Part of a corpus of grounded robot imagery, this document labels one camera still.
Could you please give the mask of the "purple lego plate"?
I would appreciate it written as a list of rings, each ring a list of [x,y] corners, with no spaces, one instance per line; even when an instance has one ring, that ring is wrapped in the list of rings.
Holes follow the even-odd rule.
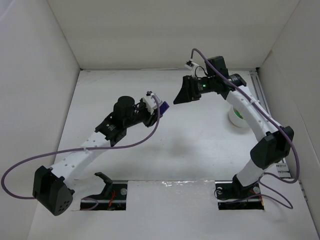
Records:
[[[160,117],[164,115],[164,113],[169,109],[169,104],[166,101],[163,101],[159,106]]]

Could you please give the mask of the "dark green curved lego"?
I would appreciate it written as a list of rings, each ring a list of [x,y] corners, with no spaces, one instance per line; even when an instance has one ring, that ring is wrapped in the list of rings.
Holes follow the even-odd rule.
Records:
[[[244,119],[243,116],[242,116],[239,112],[235,112],[235,114],[236,114],[239,118]]]

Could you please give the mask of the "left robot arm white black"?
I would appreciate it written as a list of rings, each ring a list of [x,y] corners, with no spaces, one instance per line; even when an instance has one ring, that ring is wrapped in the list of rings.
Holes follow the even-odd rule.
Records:
[[[167,102],[148,92],[139,102],[130,96],[121,96],[113,111],[95,128],[78,150],[49,168],[39,167],[34,174],[32,195],[54,216],[64,213],[74,200],[90,196],[107,197],[113,181],[102,172],[80,179],[80,174],[102,153],[118,149],[117,143],[130,127],[144,124],[157,127],[169,108]]]

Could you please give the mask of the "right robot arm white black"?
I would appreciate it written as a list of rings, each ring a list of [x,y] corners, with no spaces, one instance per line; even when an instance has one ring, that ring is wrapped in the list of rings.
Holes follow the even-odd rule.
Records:
[[[181,89],[173,103],[198,101],[203,94],[215,92],[251,128],[257,144],[250,151],[249,162],[230,184],[222,185],[217,190],[221,200],[246,198],[270,166],[296,150],[293,146],[294,131],[270,117],[252,95],[246,81],[237,73],[229,74],[222,56],[207,59],[205,65],[204,76],[199,77],[197,70],[200,65],[192,59],[186,62],[185,66],[191,70],[191,74],[182,78]]]

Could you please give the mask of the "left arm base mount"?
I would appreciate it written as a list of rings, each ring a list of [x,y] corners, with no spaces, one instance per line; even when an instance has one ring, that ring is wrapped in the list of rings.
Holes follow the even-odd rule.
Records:
[[[80,202],[81,211],[125,211],[127,207],[128,181],[116,180],[107,195],[87,196]]]

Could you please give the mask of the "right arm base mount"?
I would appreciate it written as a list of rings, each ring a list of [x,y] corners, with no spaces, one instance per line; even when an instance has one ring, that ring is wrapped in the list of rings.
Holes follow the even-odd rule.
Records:
[[[242,190],[237,190],[232,181],[216,181],[214,196],[219,210],[264,210],[257,182]]]

